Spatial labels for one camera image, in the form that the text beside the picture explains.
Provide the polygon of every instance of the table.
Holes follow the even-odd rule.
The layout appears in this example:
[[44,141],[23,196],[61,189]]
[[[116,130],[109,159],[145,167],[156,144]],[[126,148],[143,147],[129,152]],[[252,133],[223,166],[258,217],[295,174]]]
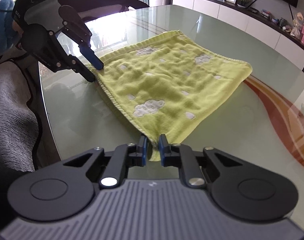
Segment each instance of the table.
[[[299,202],[291,215],[304,229],[304,73],[247,33],[220,20],[168,5],[106,16],[87,26],[98,57],[169,30],[181,30],[197,44],[226,57],[249,62],[252,75],[206,118],[184,144],[212,146],[291,179]],[[58,37],[68,53],[86,63],[77,44]],[[40,65],[43,99],[61,159],[93,147],[114,150],[137,142],[140,133],[124,126],[102,101],[96,83],[72,70],[52,73]],[[131,178],[177,178],[174,167],[148,162]]]

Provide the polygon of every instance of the cabinet door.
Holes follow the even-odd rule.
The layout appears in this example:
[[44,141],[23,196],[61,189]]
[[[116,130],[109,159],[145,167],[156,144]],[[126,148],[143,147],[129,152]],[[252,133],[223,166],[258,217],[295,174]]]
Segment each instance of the cabinet door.
[[268,25],[265,25],[264,23],[253,19],[252,17],[249,18],[245,32],[267,44],[273,49],[277,45],[281,35],[279,32],[270,28]]
[[182,7],[193,9],[194,0],[172,0],[172,4],[180,5]]
[[249,18],[248,15],[238,12],[235,9],[220,5],[218,19],[242,31],[245,31]]
[[194,0],[193,10],[218,18],[220,5],[208,0]]
[[304,50],[292,40],[282,35],[275,47],[275,50],[296,65],[300,70],[304,67]]

